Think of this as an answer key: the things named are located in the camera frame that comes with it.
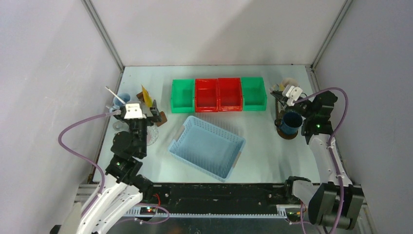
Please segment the grey ceramic mug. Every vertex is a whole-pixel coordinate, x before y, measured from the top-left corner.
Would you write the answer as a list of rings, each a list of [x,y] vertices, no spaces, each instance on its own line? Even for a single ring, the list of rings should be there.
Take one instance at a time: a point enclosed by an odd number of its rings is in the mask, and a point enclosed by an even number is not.
[[[128,130],[129,130],[129,126],[128,126],[128,124],[126,124],[126,123],[124,123],[124,122],[122,122],[122,121],[116,121],[116,122],[113,124],[113,129],[114,129],[116,132],[128,131]]]

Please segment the yellow toothpaste tube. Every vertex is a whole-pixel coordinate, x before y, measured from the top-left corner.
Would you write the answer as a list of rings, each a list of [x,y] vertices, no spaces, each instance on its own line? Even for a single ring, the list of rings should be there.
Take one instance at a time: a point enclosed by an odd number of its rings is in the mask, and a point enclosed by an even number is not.
[[[147,107],[151,108],[153,106],[153,99],[149,95],[149,92],[146,90],[146,88],[142,85],[142,94],[143,94],[143,100],[144,103]]]

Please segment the dark blue ceramic mug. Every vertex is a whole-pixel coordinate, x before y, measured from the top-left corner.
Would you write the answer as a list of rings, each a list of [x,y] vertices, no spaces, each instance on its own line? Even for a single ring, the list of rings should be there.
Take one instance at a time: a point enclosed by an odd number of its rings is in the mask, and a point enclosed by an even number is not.
[[[287,112],[281,118],[274,121],[274,124],[281,133],[290,136],[298,132],[303,124],[303,118],[296,112]]]

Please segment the green bin with toothpaste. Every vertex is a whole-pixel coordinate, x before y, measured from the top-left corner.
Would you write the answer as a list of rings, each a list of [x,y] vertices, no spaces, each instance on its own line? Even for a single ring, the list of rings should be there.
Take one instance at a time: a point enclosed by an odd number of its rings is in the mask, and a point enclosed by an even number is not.
[[[195,112],[195,79],[174,79],[171,87],[171,112]]]

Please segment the glass jar with brown lid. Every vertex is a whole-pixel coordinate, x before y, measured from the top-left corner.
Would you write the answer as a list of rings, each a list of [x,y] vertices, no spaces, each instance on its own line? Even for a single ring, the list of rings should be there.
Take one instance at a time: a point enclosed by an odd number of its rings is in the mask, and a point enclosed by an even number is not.
[[[160,127],[161,125],[165,124],[168,120],[166,114],[163,111],[160,112],[160,117],[161,121],[156,123],[157,127]]]

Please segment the red plastic bin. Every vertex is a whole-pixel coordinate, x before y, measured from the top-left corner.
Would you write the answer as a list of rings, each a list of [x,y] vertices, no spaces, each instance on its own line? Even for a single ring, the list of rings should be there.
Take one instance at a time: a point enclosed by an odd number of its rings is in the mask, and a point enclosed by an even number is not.
[[[240,78],[195,80],[195,112],[240,112],[243,94]]]

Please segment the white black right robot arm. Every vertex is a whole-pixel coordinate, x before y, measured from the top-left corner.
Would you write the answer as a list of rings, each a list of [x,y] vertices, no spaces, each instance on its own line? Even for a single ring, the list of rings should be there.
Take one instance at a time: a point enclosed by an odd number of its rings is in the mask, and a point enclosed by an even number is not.
[[[352,230],[364,201],[361,188],[353,185],[342,165],[336,146],[337,129],[330,117],[338,97],[335,88],[321,90],[308,97],[301,96],[301,89],[271,91],[276,102],[287,114],[300,115],[303,120],[301,135],[312,151],[320,177],[315,186],[309,179],[290,176],[284,183],[286,202],[298,201],[306,205],[311,224],[336,229]]]

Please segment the green bin with toothbrushes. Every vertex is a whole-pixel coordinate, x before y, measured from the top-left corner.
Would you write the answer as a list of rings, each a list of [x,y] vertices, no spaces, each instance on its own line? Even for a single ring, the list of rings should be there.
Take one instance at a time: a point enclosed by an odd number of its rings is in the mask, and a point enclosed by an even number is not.
[[[262,77],[241,77],[244,111],[265,111],[267,95]]]

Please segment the light blue plastic basket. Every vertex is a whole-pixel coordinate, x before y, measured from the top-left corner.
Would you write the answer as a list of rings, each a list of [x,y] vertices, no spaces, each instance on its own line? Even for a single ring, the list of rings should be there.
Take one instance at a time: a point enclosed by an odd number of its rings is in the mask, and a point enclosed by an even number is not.
[[[188,116],[168,147],[179,161],[226,182],[246,140],[195,116]]]

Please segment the yellow ceramic mug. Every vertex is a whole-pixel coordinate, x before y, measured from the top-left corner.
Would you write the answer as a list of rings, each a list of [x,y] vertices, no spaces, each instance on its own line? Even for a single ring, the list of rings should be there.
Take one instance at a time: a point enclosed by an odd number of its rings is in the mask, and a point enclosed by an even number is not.
[[[281,83],[273,85],[272,89],[275,91],[284,91],[288,85],[299,87],[299,83],[294,78],[284,78]]]

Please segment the light blue ceramic mug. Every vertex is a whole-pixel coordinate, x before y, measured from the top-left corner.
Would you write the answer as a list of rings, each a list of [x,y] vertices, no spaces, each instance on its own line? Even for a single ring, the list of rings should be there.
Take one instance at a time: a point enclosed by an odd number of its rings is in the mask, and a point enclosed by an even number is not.
[[[109,111],[112,112],[114,110],[120,109],[120,107],[124,106],[125,103],[131,100],[131,96],[128,93],[119,93],[117,96],[123,101],[121,102],[117,97],[113,98],[113,105],[109,108]]]

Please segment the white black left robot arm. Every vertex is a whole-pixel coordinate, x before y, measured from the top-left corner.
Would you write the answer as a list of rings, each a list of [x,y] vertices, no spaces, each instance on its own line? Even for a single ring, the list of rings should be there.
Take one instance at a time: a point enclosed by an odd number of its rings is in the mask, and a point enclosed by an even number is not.
[[[86,202],[76,202],[65,221],[55,225],[52,234],[105,234],[126,211],[138,203],[148,203],[154,197],[153,183],[139,174],[147,156],[147,127],[162,121],[156,101],[148,105],[151,115],[143,107],[146,103],[129,101],[112,112],[99,114],[78,121],[61,131],[58,142],[71,154],[91,163],[101,174],[101,181]],[[102,170],[96,163],[73,151],[62,142],[70,129],[88,121],[114,116],[128,125],[127,131],[118,132],[113,138],[114,153],[109,165]]]

